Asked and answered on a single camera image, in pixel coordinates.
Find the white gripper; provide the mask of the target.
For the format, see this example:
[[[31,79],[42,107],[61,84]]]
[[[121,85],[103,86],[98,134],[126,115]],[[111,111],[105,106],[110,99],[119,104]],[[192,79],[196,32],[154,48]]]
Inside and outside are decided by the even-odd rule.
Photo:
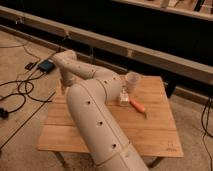
[[[61,82],[61,92],[65,93],[66,89],[71,87],[75,83],[75,77],[71,72],[67,70],[60,70],[60,82]]]

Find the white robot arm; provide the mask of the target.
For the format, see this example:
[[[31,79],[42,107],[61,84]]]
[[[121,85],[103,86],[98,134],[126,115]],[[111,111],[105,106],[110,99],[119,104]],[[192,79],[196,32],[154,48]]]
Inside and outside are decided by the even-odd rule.
[[[68,110],[98,171],[149,171],[106,103],[122,90],[121,77],[105,67],[77,60],[73,50],[56,53],[53,62],[68,87]]]

